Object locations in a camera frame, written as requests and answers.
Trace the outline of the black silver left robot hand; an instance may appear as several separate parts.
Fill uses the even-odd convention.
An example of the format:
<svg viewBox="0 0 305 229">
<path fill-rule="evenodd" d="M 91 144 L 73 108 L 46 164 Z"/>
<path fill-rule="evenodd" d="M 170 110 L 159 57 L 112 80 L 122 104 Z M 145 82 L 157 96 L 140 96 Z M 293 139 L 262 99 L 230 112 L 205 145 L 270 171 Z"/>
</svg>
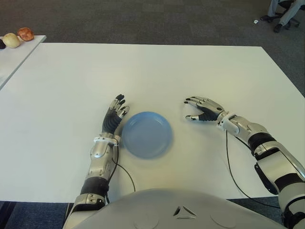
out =
<svg viewBox="0 0 305 229">
<path fill-rule="evenodd" d="M 123 94 L 119 94 L 111 102 L 102 123 L 101 135 L 114 135 L 122 119 L 128 114 L 129 106 L 125 105 Z"/>
</svg>

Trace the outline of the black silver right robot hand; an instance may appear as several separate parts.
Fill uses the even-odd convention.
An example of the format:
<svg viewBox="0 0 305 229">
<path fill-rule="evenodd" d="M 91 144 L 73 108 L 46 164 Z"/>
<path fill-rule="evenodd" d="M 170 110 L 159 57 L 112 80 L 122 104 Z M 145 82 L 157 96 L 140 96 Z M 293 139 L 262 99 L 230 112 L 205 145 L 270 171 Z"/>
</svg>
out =
<svg viewBox="0 0 305 229">
<path fill-rule="evenodd" d="M 184 100 L 184 104 L 189 104 L 198 110 L 202 111 L 198 115 L 187 115 L 185 118 L 191 121 L 217 121 L 220 113 L 224 111 L 224 108 L 215 101 L 205 98 L 192 96 Z"/>
</svg>

